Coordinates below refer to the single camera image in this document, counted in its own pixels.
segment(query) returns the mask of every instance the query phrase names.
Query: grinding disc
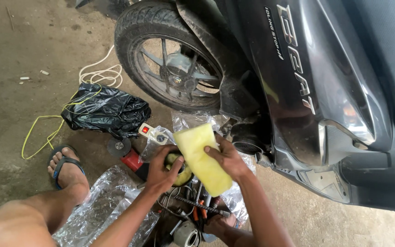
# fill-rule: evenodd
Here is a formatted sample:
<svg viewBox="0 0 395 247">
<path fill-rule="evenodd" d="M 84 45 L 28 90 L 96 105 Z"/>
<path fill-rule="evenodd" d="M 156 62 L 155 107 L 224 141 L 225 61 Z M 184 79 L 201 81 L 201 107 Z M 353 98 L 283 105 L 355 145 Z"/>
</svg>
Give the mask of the grinding disc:
<svg viewBox="0 0 395 247">
<path fill-rule="evenodd" d="M 131 143 L 129 138 L 125 138 L 123 141 L 119 141 L 115 138 L 111 138 L 107 142 L 107 150 L 114 157 L 123 157 L 129 153 L 131 148 Z"/>
</svg>

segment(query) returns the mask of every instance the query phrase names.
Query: foot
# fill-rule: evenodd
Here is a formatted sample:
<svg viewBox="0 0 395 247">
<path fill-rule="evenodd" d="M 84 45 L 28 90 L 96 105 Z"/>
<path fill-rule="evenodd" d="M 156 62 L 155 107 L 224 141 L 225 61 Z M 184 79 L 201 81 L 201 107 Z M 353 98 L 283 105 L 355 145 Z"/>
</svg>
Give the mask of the foot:
<svg viewBox="0 0 395 247">
<path fill-rule="evenodd" d="M 51 177 L 53 177 L 57 163 L 63 158 L 63 156 L 80 161 L 71 149 L 63 148 L 62 152 L 57 152 L 56 155 L 53 156 L 53 160 L 50 161 L 48 173 L 50 173 Z M 64 163 L 62 165 L 58 176 L 58 185 L 62 189 L 66 189 L 66 191 L 71 193 L 77 204 L 81 204 L 89 192 L 88 180 L 80 168 L 73 163 Z"/>
<path fill-rule="evenodd" d="M 216 215 L 208 220 L 208 224 L 204 226 L 204 232 L 208 234 L 218 235 L 224 232 L 224 229 L 235 227 L 237 223 L 236 216 L 230 214 L 228 218 Z"/>
</svg>

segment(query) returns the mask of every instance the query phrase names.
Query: white cable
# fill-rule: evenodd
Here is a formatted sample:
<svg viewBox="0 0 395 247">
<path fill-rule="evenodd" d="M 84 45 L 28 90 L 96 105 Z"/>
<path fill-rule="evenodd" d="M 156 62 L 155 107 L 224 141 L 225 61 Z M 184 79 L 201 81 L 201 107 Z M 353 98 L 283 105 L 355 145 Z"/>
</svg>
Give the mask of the white cable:
<svg viewBox="0 0 395 247">
<path fill-rule="evenodd" d="M 109 51 L 107 52 L 107 55 L 106 55 L 106 57 L 105 57 L 104 59 L 101 59 L 100 61 L 98 61 L 98 62 L 96 62 L 96 63 L 87 65 L 87 66 L 83 67 L 83 68 L 80 70 L 80 72 L 79 72 L 79 84 L 88 83 L 87 81 L 90 81 L 90 83 L 93 84 L 93 83 L 98 83 L 99 81 L 109 80 L 109 81 L 114 81 L 114 82 L 112 82 L 111 84 L 108 85 L 108 87 L 111 87 L 112 85 L 114 85 L 114 84 L 117 82 L 117 78 L 118 78 L 118 77 L 120 77 L 120 83 L 119 83 L 118 86 L 116 86 L 115 88 L 118 88 L 118 87 L 121 85 L 121 83 L 123 83 L 123 76 L 121 75 L 121 71 L 123 70 L 123 67 L 121 66 L 121 64 L 116 64 L 116 65 L 112 66 L 112 67 L 109 68 L 109 69 L 98 70 L 98 71 L 93 71 L 93 72 L 88 72 L 88 73 L 82 74 L 82 71 L 85 70 L 86 68 L 91 67 L 91 66 L 94 66 L 94 65 L 97 65 L 97 64 L 103 62 L 105 59 L 107 59 L 107 57 L 109 56 L 109 54 L 111 53 L 111 51 L 112 51 L 113 48 L 114 48 L 114 46 L 112 46 L 112 47 L 109 49 Z M 113 68 L 115 68 L 115 67 L 119 67 L 119 68 L 120 68 L 120 71 L 113 70 Z M 117 74 L 117 76 L 115 76 L 115 77 L 112 77 L 112 76 L 103 76 L 102 73 L 105 73 L 105 72 L 115 73 L 115 74 Z M 90 77 L 89 80 L 85 81 L 85 77 L 87 77 L 87 76 L 91 76 L 91 77 Z M 101 78 L 98 79 L 98 80 L 96 80 L 96 81 L 94 81 L 93 79 L 94 79 L 94 77 L 96 77 L 96 76 L 100 76 Z"/>
</svg>

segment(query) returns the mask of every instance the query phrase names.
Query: dirty floor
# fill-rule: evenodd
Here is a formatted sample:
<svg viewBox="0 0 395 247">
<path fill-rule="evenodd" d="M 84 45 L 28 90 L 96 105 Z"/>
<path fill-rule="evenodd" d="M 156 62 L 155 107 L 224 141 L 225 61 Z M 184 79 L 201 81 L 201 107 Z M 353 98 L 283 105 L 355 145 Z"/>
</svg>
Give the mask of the dirty floor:
<svg viewBox="0 0 395 247">
<path fill-rule="evenodd" d="M 54 189 L 46 169 L 50 149 L 24 160 L 24 138 L 36 117 L 59 115 L 78 87 L 79 70 L 103 58 L 112 45 L 114 21 L 93 6 L 76 10 L 74 3 L 0 0 L 0 205 Z M 14 31 L 6 7 L 13 15 Z M 117 63 L 113 53 L 98 69 Z M 22 76 L 31 79 L 19 84 Z M 125 73 L 123 77 L 120 89 L 150 103 L 153 114 L 148 123 L 171 129 L 170 109 L 142 92 Z M 59 123 L 57 118 L 39 121 L 25 154 L 33 154 Z M 108 139 L 108 134 L 71 131 L 64 125 L 53 143 L 69 143 L 78 150 L 92 184 L 120 163 L 108 154 Z M 144 142 L 140 138 L 133 144 L 141 151 Z M 332 202 L 270 169 L 257 167 L 257 176 L 297 246 L 395 247 L 395 212 Z"/>
</svg>

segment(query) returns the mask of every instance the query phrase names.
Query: black plastic bag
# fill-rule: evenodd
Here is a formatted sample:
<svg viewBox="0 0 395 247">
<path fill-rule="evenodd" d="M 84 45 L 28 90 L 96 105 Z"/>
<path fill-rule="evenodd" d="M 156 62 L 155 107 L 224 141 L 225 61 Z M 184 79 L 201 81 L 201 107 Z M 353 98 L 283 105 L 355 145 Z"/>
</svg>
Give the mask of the black plastic bag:
<svg viewBox="0 0 395 247">
<path fill-rule="evenodd" d="M 138 128 L 150 114 L 149 103 L 138 97 L 116 88 L 82 83 L 61 116 L 72 130 L 108 132 L 122 141 L 137 137 Z"/>
</svg>

